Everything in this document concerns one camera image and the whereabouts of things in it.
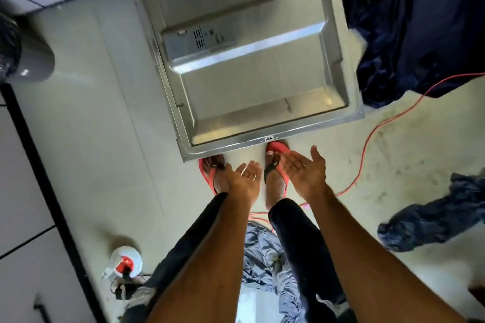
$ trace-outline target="dishwasher door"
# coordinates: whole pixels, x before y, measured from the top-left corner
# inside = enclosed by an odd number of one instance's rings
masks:
[[[342,0],[137,0],[184,161],[364,116]]]

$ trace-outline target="person's right arm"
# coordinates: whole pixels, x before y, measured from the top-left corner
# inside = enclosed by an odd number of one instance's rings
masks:
[[[312,209],[336,273],[359,323],[464,323],[352,217],[325,182],[325,160],[282,156],[296,191]]]

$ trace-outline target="cabinet handle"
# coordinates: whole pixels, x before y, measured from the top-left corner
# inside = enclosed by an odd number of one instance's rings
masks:
[[[45,305],[42,304],[40,300],[40,295],[37,295],[35,297],[35,302],[33,303],[33,309],[39,311],[40,316],[42,317],[42,321],[44,323],[52,323],[51,319],[49,318],[49,314],[47,314],[47,309],[45,308]]]

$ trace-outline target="hand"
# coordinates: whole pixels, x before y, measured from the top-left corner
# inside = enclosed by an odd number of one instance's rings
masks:
[[[312,146],[310,153],[312,160],[296,151],[281,155],[281,165],[296,192],[308,203],[325,198],[332,191],[325,182],[325,159],[318,153],[317,146]]]
[[[247,202],[250,207],[256,202],[261,184],[261,166],[258,162],[251,161],[247,167],[241,164],[236,171],[232,170],[231,164],[226,164],[224,176],[229,186],[229,195]]]

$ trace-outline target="person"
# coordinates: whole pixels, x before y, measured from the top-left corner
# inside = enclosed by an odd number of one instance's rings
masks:
[[[264,171],[268,217],[292,267],[306,320],[465,322],[356,222],[326,183],[324,158],[315,146],[310,153],[308,159],[289,149],[268,150]],[[262,169],[251,161],[233,170],[216,156],[202,160],[201,170],[216,195],[147,282],[153,290],[146,300],[148,323],[236,319],[246,226]],[[286,198],[288,181],[310,205],[318,228]],[[345,299],[353,318],[338,318],[322,303]]]

